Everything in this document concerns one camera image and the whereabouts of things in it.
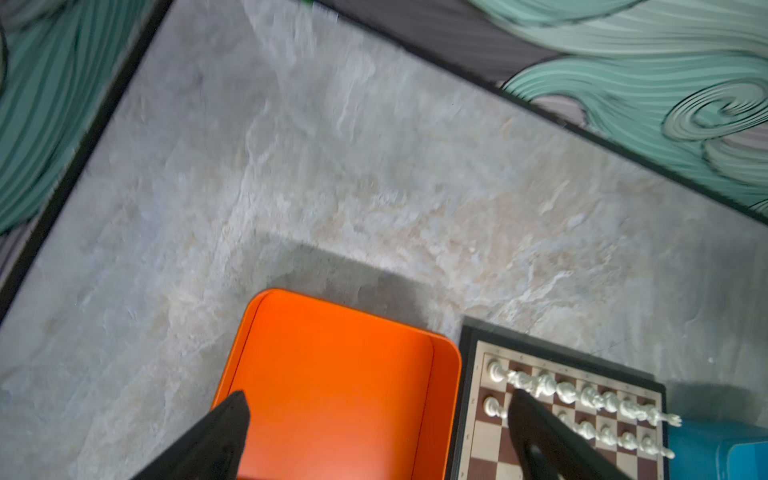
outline blue bin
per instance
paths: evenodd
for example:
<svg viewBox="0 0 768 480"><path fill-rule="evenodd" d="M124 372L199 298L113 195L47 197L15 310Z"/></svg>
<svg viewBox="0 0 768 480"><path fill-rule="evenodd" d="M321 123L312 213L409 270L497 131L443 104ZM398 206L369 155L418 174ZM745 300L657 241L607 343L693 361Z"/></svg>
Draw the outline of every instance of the blue bin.
<svg viewBox="0 0 768 480"><path fill-rule="evenodd" d="M667 431L670 480L768 480L768 429L684 420Z"/></svg>

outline marble surface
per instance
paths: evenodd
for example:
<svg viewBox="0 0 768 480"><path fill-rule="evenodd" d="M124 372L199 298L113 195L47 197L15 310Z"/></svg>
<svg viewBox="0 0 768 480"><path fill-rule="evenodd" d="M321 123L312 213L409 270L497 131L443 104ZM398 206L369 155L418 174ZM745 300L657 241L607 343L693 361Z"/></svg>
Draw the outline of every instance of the marble surface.
<svg viewBox="0 0 768 480"><path fill-rule="evenodd" d="M0 478L130 478L270 286L768 424L768 229L289 0L178 0L0 328Z"/></svg>

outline orange tray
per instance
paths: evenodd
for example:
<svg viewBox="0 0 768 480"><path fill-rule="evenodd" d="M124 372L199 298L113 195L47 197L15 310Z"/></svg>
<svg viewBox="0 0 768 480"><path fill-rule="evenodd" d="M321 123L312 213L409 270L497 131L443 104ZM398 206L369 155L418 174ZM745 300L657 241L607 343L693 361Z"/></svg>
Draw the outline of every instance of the orange tray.
<svg viewBox="0 0 768 480"><path fill-rule="evenodd" d="M266 290L248 305L213 406L245 392L238 478L442 480L461 362L443 336Z"/></svg>

